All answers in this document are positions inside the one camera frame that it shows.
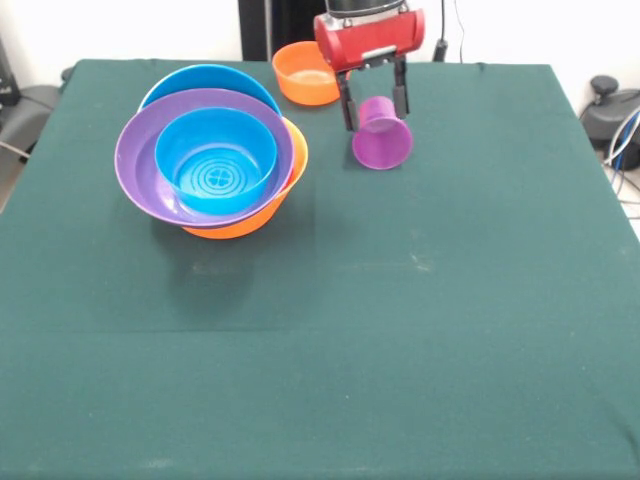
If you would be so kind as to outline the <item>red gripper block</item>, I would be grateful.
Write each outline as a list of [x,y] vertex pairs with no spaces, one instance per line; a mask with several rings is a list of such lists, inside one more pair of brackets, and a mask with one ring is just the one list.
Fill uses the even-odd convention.
[[425,35],[425,14],[422,9],[388,12],[364,17],[339,19],[329,13],[314,18],[314,35],[324,60],[336,73],[345,127],[355,132],[358,112],[352,98],[348,75],[362,69],[373,60],[394,58],[393,102],[395,114],[405,119],[409,114],[406,83],[406,54],[417,50]]

